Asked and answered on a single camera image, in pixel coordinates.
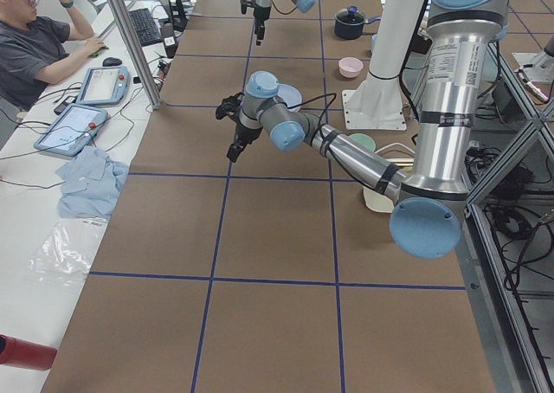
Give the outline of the blue plate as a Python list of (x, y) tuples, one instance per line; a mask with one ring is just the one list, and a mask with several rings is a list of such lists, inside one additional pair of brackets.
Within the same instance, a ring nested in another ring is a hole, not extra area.
[(296, 87), (280, 83), (277, 95), (285, 101), (288, 110), (292, 112), (299, 111), (303, 99), (302, 94)]

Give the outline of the dark blue pot with lid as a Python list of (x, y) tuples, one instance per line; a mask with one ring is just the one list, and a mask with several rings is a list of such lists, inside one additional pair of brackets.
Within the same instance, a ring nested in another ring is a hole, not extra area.
[(334, 34), (342, 40), (356, 40), (364, 33), (364, 27), (379, 22), (381, 16), (367, 17), (355, 5), (340, 10), (335, 15)]

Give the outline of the black box with label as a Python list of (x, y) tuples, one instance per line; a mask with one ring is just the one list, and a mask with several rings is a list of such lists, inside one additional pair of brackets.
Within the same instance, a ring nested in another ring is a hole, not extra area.
[(170, 23), (166, 23), (160, 28), (160, 35), (164, 44), (165, 55), (168, 58), (173, 58), (178, 47), (173, 26)]

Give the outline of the pink bowl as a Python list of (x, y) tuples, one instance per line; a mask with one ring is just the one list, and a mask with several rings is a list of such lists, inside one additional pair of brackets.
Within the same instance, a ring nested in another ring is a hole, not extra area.
[(353, 79), (360, 75), (364, 69), (364, 63), (356, 57), (344, 57), (338, 61), (338, 71), (341, 76)]

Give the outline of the black keyboard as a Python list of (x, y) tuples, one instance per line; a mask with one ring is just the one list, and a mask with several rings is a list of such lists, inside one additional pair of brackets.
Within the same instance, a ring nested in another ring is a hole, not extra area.
[(142, 47), (154, 45), (162, 41), (158, 26), (147, 8), (130, 10), (128, 14)]

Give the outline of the green bowl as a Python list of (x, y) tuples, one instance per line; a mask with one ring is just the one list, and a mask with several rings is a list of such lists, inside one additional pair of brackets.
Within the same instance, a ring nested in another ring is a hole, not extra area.
[(367, 134), (356, 132), (351, 134), (349, 138), (355, 141), (363, 148), (367, 149), (368, 151), (374, 152), (377, 148), (375, 140)]

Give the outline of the far blue teach pendant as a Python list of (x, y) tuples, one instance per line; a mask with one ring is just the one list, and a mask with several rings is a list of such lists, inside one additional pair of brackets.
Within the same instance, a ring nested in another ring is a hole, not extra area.
[(129, 71), (125, 66), (89, 68), (76, 102), (88, 106), (118, 104), (126, 95)]

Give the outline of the blue teach pendant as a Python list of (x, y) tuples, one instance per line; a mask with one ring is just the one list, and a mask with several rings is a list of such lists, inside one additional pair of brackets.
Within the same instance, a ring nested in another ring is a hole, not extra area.
[(88, 106), (118, 104), (126, 95), (129, 71), (125, 66), (89, 68), (76, 102)]
[(34, 148), (64, 157), (74, 157), (92, 142), (107, 119), (108, 112), (105, 109), (71, 104), (39, 136)]

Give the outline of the light blue shirt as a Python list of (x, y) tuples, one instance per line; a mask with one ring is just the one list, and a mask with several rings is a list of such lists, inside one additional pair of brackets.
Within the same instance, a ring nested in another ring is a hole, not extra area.
[(59, 217), (109, 219), (119, 200), (129, 166), (106, 151), (87, 145), (55, 173), (63, 180)]

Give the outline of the black computer mouse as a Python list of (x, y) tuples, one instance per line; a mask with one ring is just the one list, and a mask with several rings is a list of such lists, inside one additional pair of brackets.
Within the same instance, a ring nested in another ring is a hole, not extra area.
[(116, 67), (122, 64), (122, 60), (115, 57), (107, 57), (103, 62), (103, 67)]

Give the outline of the near blue teach pendant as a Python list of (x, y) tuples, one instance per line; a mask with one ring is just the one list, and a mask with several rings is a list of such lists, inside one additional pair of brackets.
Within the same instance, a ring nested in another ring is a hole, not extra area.
[(105, 109), (71, 104), (39, 136), (34, 148), (64, 157), (74, 157), (92, 142), (107, 119), (108, 112)]

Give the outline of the clear plastic bag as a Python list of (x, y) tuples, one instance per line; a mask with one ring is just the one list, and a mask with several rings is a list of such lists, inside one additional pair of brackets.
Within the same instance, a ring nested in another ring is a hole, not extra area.
[(29, 259), (29, 277), (48, 286), (76, 288), (90, 272), (108, 221), (62, 218)]

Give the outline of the seated person in grey shirt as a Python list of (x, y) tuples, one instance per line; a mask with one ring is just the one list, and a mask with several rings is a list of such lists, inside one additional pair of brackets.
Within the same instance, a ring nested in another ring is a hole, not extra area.
[(106, 47), (73, 0), (56, 0), (70, 23), (40, 16), (39, 0), (1, 0), (1, 97), (28, 111)]

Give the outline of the red cylinder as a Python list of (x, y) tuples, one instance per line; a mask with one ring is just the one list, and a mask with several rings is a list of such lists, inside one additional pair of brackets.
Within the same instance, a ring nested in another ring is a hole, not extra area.
[(28, 370), (49, 370), (57, 349), (19, 338), (1, 335), (1, 364)]

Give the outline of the aluminium frame post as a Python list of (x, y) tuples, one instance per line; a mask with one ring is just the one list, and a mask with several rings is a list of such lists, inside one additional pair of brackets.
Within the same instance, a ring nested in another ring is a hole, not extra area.
[(107, 0), (107, 3), (112, 10), (119, 33), (126, 45), (127, 52), (130, 55), (142, 87), (150, 101), (150, 105), (153, 110), (158, 110), (162, 100), (157, 85), (153, 80), (142, 46), (140, 45), (139, 38), (132, 26), (126, 4), (124, 0)]

